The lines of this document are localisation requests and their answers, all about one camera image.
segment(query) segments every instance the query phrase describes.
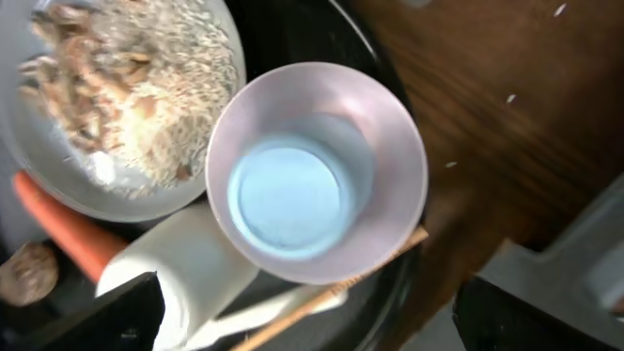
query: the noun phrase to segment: orange carrot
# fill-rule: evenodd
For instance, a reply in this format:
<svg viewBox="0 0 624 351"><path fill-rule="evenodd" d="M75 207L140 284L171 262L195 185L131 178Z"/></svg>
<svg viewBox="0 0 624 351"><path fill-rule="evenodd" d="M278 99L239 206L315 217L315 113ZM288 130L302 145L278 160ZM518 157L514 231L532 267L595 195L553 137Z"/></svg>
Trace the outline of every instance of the orange carrot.
<svg viewBox="0 0 624 351"><path fill-rule="evenodd" d="M25 171L14 175L13 187L28 212L94 283L112 257L128 246L50 196Z"/></svg>

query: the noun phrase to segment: bowl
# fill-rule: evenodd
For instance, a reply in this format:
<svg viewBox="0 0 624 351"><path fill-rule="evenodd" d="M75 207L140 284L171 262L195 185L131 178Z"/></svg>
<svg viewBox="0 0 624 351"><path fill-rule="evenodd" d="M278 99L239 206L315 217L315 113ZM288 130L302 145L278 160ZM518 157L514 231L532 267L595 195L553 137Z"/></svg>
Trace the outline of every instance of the bowl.
<svg viewBox="0 0 624 351"><path fill-rule="evenodd" d="M306 125L318 115L334 116L363 137L373 164L370 194L362 195L365 186L354 187L363 201L354 207L344 235L321 251L288 256L267 250L242 227L231 181L239 177L241 160L275 137L278 126ZM422 214L428 171L418 130L390 91L352 68L304 62L265 73L229 102L209 144L206 182L217 221L250 261L280 278L321 285L366 273L400 248Z"/></svg>
<svg viewBox="0 0 624 351"><path fill-rule="evenodd" d="M206 190L203 175L135 199L103 189L91 182L82 164L75 161L81 155L71 147L56 123L26 108L20 101L17 87L24 78L18 72L18 65L50 51L30 32L29 19L34 10L42 10L49 3L47 0L6 0L0 8L0 46L4 50L0 56L1 136L20 165L65 205L110 221L137 222L168 215L200 196ZM223 1L207 1L206 6L229 38L228 45L239 76L238 82L233 82L234 92L237 92L247 78L236 25Z"/></svg>

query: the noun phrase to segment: wooden stick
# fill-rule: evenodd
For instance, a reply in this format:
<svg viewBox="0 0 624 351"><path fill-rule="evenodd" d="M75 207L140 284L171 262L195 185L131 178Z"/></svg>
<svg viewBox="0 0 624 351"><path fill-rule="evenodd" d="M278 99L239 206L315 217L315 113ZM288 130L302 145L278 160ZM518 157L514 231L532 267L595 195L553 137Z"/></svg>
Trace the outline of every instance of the wooden stick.
<svg viewBox="0 0 624 351"><path fill-rule="evenodd" d="M395 253L393 253L390 256L390 258L383 264L380 264L374 267L373 270L371 270L370 272L366 274L363 274L355 278L347 279L345 281L338 282L338 283L328 286L327 289L319 292L319 294L317 294L316 296L312 297L308 301L304 302L302 305L295 308L288 315L276 319L270 325L266 326L265 328L263 328L261 331L254 334L249 339L234 346L234 348L232 348L231 351L255 350L257 347L259 347L266 341L272 339L280 332L285 331L290 326L294 325L301 319L305 318L308 314L310 314L312 310L314 310L315 307L317 307L321 303L329 300L330 298L336 296L337 294L342 293L343 291L358 284L359 282L367 278L370 274L374 273L377 269L381 268L386 263L392 261L393 259L403 254L407 250L413 248L418 243L425 240L428 236L429 234L427 234L427 231L422 226L419 226L418 228L416 228L416 230L414 230L413 233L411 233L411 236L403 245L403 247L397 250Z"/></svg>

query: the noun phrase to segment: orange object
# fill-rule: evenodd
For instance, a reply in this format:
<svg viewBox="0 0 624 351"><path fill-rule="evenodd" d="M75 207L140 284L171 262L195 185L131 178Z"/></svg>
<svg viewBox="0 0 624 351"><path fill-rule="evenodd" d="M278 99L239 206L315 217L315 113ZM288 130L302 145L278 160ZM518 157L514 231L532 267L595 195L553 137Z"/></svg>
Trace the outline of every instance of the orange object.
<svg viewBox="0 0 624 351"><path fill-rule="evenodd" d="M46 193L25 171L13 176L13 188L28 212L94 283L113 256L128 246Z"/></svg>

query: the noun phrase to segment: white cup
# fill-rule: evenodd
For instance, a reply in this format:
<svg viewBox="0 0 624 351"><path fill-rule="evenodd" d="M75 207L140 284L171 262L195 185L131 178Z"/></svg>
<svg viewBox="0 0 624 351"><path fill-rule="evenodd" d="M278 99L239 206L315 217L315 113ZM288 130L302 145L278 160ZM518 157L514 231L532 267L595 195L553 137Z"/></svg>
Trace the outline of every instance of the white cup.
<svg viewBox="0 0 624 351"><path fill-rule="evenodd" d="M208 205L200 204L173 214L118 253L104 269L96 294L156 272L165 315L154 350L193 350L268 323L320 288L297 288L215 320L258 271L223 235ZM318 311L345 299L339 296Z"/></svg>

